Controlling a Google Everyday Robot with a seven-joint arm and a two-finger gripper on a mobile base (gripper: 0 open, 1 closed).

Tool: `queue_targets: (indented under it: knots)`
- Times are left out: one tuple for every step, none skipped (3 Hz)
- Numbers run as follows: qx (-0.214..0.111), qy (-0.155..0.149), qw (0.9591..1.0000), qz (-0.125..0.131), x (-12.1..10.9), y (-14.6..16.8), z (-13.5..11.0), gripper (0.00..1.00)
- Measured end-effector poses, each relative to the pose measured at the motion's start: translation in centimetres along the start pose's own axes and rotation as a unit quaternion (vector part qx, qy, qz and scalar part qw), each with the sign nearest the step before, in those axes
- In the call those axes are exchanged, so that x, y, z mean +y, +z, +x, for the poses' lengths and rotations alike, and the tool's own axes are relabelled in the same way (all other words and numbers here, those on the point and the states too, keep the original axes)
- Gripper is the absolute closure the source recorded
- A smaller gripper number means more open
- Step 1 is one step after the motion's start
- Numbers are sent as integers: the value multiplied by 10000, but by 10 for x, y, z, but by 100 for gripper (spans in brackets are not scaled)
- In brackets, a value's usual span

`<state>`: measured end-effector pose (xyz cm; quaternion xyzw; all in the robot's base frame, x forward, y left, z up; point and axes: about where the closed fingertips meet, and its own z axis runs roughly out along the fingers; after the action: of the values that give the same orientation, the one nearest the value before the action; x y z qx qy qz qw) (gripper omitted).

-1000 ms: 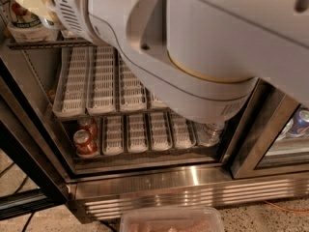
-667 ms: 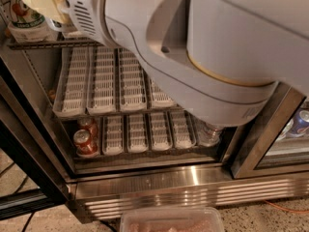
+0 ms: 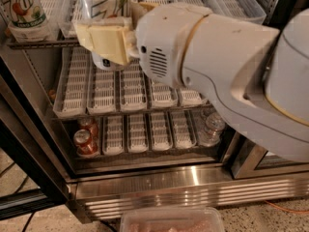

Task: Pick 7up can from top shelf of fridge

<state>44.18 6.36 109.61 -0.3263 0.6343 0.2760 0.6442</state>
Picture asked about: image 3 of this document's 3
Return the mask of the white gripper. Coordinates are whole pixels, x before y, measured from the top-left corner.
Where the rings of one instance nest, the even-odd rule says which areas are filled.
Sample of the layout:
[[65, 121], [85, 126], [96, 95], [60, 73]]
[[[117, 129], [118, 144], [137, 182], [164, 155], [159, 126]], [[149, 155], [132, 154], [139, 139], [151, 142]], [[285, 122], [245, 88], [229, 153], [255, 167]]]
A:
[[[122, 66], [139, 57], [148, 78], [172, 88], [183, 87], [182, 64], [188, 40], [212, 10], [186, 3], [158, 6], [134, 1], [130, 10], [132, 19], [121, 16], [76, 21], [79, 44]], [[136, 35], [133, 24], [137, 24]]]

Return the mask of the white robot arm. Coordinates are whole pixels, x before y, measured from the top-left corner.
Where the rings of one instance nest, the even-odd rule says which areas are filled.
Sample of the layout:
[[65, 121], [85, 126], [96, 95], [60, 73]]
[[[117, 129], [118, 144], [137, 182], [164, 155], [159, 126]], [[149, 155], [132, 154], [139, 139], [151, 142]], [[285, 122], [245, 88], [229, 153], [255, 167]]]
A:
[[134, 3], [129, 17], [75, 22], [79, 43], [204, 95], [223, 120], [286, 160], [309, 161], [309, 10], [282, 30], [186, 3]]

